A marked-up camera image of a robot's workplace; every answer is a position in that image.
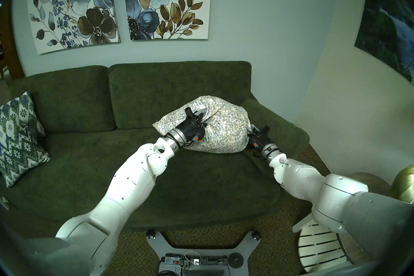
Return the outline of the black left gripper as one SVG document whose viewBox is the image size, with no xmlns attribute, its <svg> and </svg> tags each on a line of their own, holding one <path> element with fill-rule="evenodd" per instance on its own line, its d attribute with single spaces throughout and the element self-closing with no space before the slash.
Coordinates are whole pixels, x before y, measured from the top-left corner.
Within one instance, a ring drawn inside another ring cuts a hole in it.
<svg viewBox="0 0 414 276">
<path fill-rule="evenodd" d="M 178 141 L 179 149 L 203 139 L 205 127 L 208 125 L 208 120 L 202 119 L 206 114 L 206 108 L 193 112 L 190 107 L 186 107 L 184 111 L 186 118 L 175 127 L 175 140 Z"/>
</svg>

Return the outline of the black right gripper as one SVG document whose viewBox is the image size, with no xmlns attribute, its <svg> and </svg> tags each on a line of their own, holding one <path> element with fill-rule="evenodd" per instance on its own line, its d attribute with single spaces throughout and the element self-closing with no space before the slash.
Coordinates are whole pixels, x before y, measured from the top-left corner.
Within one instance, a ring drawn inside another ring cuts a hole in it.
<svg viewBox="0 0 414 276">
<path fill-rule="evenodd" d="M 267 136 L 270 127 L 265 125 L 261 130 L 258 129 L 255 125 L 250 126 L 250 131 L 248 132 L 249 140 L 248 147 L 256 148 L 263 150 L 268 145 L 273 145 L 273 141 Z"/>
</svg>

